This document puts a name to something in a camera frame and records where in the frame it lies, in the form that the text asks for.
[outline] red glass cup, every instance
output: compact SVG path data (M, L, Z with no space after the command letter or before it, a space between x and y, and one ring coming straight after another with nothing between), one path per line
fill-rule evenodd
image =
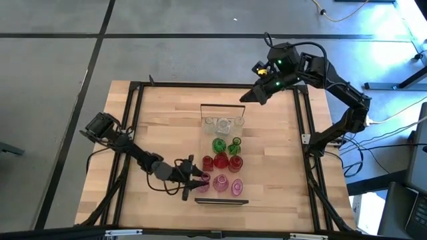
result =
M215 158L213 158L213 164L215 165L215 167L219 169L226 168L228 166L227 153L225 152L218 153L215 156Z
M228 188L228 179L224 174L220 174L213 179L213 188L216 191L222 192Z
M209 180L211 179L211 175L209 175L209 173L203 173L200 178L202 181L209 183ZM207 185L198 187L197 190L200 193L205 193L205 192L207 192L207 190L209 190L209 186L210 186L210 184L207 184Z
M214 160L210 156L203 157L203 171L213 171Z
M240 179L234 180L232 183L232 195L234 197L237 197L238 195L242 194L243 191L243 182Z
M243 159L239 156L233 156L230 158L230 162L228 164L228 170L232 173L237 173L243 166Z

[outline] red glass bottle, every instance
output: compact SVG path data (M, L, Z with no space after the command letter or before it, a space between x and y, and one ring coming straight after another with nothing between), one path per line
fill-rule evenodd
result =
M233 156L230 158L230 162L228 164L228 170L232 173L237 173L243 166L243 159L239 156Z
M214 160L210 156L203 157L203 171L213 171Z
M218 153L215 156L215 158L213 158L213 164L215 165L215 167L219 169L226 168L228 166L227 153L225 152Z

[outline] clear glass bottle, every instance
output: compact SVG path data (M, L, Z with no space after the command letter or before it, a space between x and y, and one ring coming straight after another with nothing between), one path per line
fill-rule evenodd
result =
M211 117L206 117L203 126L203 132L205 134L212 134L215 132L216 126L215 121Z

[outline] green glass bottle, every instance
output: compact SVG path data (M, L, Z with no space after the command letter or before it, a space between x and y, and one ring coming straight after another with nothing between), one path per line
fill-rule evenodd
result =
M228 152L230 155L237 155L242 151L242 148L240 147L241 143L242 140L239 137L233 138L233 143L228 146Z
M220 138L215 138L212 141L212 149L214 153L221 153L223 151L225 151L227 148L227 143Z

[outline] black clamp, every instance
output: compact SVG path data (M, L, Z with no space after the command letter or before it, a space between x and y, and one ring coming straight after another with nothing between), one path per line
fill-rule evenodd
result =
M346 92L348 92L350 90L350 82L348 81L346 84L346 88L344 89Z
M211 238L212 239L221 239L224 237L222 235L222 231L211 231Z

